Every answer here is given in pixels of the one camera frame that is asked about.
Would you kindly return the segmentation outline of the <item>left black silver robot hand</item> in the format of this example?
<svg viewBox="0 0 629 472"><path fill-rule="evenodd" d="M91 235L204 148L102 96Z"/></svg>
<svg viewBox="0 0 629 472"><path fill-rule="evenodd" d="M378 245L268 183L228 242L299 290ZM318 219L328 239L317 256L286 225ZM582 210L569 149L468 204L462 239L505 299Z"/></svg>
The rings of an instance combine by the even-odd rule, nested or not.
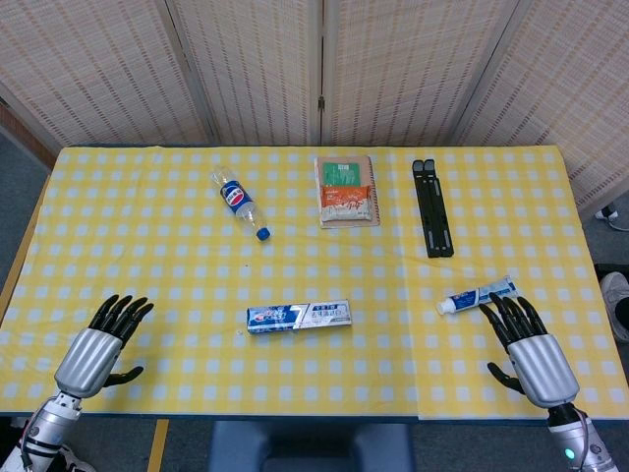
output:
<svg viewBox="0 0 629 472"><path fill-rule="evenodd" d="M97 309L86 328L75 337L57 369L54 379L60 392L84 399L103 388L126 384L136 379L142 366L126 373L114 373L122 350L153 304L145 297L110 296Z"/></svg>

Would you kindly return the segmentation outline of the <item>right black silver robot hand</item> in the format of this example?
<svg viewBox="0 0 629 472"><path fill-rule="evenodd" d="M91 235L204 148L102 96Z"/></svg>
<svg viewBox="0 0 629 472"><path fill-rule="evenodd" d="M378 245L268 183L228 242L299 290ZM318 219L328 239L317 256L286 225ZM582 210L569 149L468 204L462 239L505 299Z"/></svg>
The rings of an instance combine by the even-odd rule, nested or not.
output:
<svg viewBox="0 0 629 472"><path fill-rule="evenodd" d="M557 339L548 333L534 306L525 298L491 292L492 309L485 314L515 371L513 377L496 364L487 364L502 385L525 395L534 405L551 409L572 402L580 386Z"/></svg>

